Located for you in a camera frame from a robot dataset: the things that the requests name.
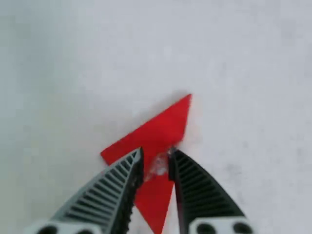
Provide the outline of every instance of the red shape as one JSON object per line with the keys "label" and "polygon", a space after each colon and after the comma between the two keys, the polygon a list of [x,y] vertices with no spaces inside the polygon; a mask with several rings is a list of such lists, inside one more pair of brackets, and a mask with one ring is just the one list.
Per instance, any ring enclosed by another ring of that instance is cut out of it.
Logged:
{"label": "red shape", "polygon": [[[101,156],[110,165],[130,151],[143,147],[144,170],[150,169],[154,158],[179,143],[184,136],[191,94],[170,106],[127,136],[117,141]],[[168,175],[155,176],[145,182],[136,194],[135,205],[155,234],[160,234],[165,222],[173,182]]]}

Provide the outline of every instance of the red plastic piece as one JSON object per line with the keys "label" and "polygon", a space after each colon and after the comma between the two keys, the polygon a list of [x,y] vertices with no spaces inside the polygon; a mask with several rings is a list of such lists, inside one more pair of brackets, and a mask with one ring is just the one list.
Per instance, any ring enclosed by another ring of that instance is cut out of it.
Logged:
{"label": "red plastic piece", "polygon": [[[144,170],[150,169],[154,158],[182,141],[187,123],[191,94],[117,141],[101,156],[110,165],[128,152],[143,147]],[[159,175],[145,182],[138,190],[135,205],[155,234],[161,234],[173,182],[168,175]]]}

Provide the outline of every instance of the white background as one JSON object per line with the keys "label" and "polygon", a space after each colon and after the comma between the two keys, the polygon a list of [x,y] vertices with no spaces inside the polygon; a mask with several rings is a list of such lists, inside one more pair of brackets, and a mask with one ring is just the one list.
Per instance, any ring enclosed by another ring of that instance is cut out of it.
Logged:
{"label": "white background", "polygon": [[50,217],[104,168],[105,147],[188,92],[182,148],[260,233],[310,232],[311,12],[310,0],[1,0],[0,232]]}

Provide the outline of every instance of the ridged grip texture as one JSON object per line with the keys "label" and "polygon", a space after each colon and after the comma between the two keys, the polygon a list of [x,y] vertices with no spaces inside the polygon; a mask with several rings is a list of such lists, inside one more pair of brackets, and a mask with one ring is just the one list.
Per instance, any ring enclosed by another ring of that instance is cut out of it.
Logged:
{"label": "ridged grip texture", "polygon": [[169,179],[175,182],[181,234],[198,217],[244,216],[216,180],[180,150],[169,156]]}
{"label": "ridged grip texture", "polygon": [[139,148],[93,178],[52,219],[93,223],[104,234],[125,234],[136,190],[142,183],[143,150]]}

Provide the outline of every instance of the red triangle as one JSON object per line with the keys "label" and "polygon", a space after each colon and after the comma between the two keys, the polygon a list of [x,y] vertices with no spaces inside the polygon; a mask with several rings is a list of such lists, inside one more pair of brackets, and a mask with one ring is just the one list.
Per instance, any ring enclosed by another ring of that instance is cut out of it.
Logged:
{"label": "red triangle", "polygon": [[[117,141],[101,156],[110,165],[128,152],[143,147],[144,170],[149,169],[154,158],[179,143],[184,136],[191,94],[149,120],[127,136]],[[136,194],[135,205],[155,234],[161,234],[173,183],[168,175],[155,176],[145,182]]]}

